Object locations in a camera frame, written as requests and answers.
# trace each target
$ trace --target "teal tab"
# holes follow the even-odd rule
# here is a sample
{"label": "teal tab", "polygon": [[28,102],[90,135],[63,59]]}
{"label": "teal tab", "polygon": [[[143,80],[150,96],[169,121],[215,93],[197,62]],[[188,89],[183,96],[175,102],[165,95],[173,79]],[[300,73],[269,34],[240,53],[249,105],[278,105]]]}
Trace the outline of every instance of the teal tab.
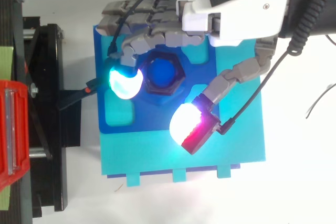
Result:
{"label": "teal tab", "polygon": [[173,182],[185,182],[187,180],[187,172],[185,169],[173,169]]}
{"label": "teal tab", "polygon": [[127,186],[140,186],[140,173],[126,174]]}
{"label": "teal tab", "polygon": [[231,178],[230,165],[218,165],[217,166],[217,178]]}

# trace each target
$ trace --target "green tape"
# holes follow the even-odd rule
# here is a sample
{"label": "green tape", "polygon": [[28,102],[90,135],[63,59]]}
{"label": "green tape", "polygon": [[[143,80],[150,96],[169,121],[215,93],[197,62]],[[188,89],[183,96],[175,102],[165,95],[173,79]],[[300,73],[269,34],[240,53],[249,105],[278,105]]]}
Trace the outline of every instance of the green tape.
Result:
{"label": "green tape", "polygon": [[11,195],[11,187],[7,186],[0,192],[0,210],[8,211],[9,209],[9,197]]}
{"label": "green tape", "polygon": [[12,73],[13,47],[0,47],[0,80],[10,80]]}
{"label": "green tape", "polygon": [[[10,80],[13,62],[13,47],[0,47],[0,80]],[[0,192],[0,210],[8,210],[11,187],[7,186]]]}

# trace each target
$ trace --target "hexagonal nut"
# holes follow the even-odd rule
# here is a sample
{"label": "hexagonal nut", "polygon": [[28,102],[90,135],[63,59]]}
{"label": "hexagonal nut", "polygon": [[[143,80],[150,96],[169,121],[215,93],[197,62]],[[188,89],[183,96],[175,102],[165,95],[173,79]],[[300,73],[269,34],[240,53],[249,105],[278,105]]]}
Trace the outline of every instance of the hexagonal nut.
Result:
{"label": "hexagonal nut", "polygon": [[[167,60],[175,68],[174,79],[171,81],[171,83],[167,87],[159,87],[155,83],[153,83],[153,81],[151,81],[150,78],[148,78],[148,75],[147,75],[148,67],[153,62],[155,62],[157,59]],[[145,83],[146,91],[151,94],[172,95],[180,87],[180,85],[185,79],[185,72],[183,70],[183,67],[177,55],[170,53],[170,52],[163,52],[163,51],[157,51],[157,50],[151,52],[150,55],[147,57],[147,59],[144,61],[142,70],[145,76],[144,83]]]}

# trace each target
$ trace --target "black metal frame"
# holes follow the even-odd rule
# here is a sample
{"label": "black metal frame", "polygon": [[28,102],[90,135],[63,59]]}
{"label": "black metal frame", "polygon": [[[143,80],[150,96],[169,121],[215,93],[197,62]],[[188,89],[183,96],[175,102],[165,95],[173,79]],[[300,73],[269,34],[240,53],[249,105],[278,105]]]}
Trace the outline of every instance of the black metal frame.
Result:
{"label": "black metal frame", "polygon": [[[12,80],[39,89],[28,101],[29,146],[42,147],[46,154],[31,158],[30,172],[12,185],[9,211],[0,212],[0,223],[6,224],[32,223],[32,217],[41,217],[42,206],[66,208],[65,147],[80,145],[81,102],[63,111],[57,108],[59,99],[73,92],[61,90],[61,30],[33,19],[23,19],[20,2],[0,0],[0,46],[14,47]],[[30,27],[35,29],[32,40],[25,42],[24,23],[25,28],[35,26]]]}

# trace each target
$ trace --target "robotic hand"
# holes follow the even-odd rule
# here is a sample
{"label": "robotic hand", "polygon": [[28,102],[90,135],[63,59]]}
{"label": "robotic hand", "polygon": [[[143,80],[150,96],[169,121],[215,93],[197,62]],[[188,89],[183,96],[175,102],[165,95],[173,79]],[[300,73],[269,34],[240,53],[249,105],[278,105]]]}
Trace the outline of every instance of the robotic hand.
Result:
{"label": "robotic hand", "polygon": [[[328,8],[322,13],[326,3]],[[336,31],[335,7],[336,0],[126,0],[106,6],[97,31],[114,36],[108,51],[114,62],[110,85],[115,92],[114,87],[123,88],[127,95],[116,92],[123,99],[133,97],[141,87],[138,55],[157,45],[197,46],[205,36],[214,47],[238,46],[245,39],[257,39],[254,57],[224,70],[192,104],[182,104],[175,112],[171,136],[193,154],[213,132],[225,134],[230,129],[284,57],[302,53],[312,31],[314,34]],[[117,52],[115,45],[119,33],[128,35],[122,43],[122,52]],[[269,71],[278,37],[292,37],[287,51],[245,106],[221,126],[220,120],[211,114],[213,107],[235,84]],[[196,120],[189,129],[182,130],[176,118],[186,113],[194,114]]]}

